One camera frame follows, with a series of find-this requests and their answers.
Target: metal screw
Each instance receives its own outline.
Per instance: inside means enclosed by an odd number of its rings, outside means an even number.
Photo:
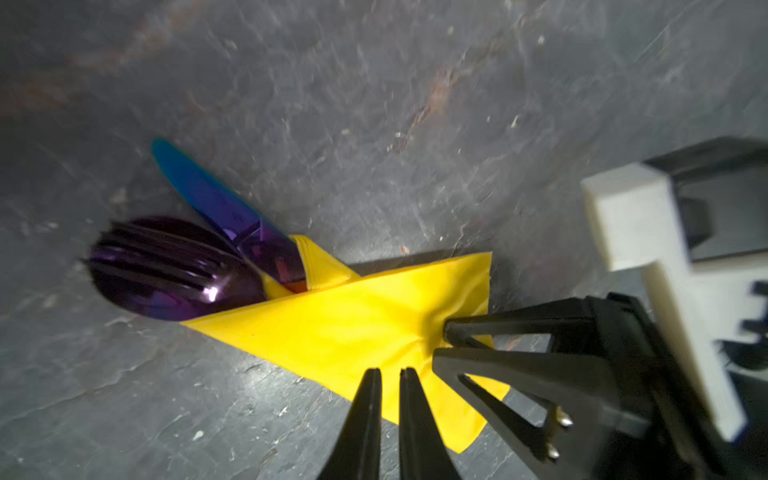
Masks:
[[[558,452],[558,450],[551,443],[547,444],[547,457],[551,458],[552,460],[557,460],[560,458],[560,452]]]
[[[565,428],[568,428],[574,424],[573,419],[571,416],[565,412],[563,412],[563,409],[558,406],[558,408],[554,411],[554,417],[558,421],[558,423]]]

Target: table surface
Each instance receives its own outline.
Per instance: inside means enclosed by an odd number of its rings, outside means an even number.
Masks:
[[[341,428],[323,387],[91,287],[108,219],[194,217],[153,138],[360,273],[492,250],[494,311],[641,293],[604,273],[579,180],[764,136],[766,21],[760,0],[6,5],[0,476],[314,478]],[[489,429],[452,458],[532,477]]]

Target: fork head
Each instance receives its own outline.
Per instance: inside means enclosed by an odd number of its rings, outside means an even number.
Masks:
[[[259,276],[204,228],[168,217],[111,226],[85,262],[112,303],[178,321],[266,300]]]

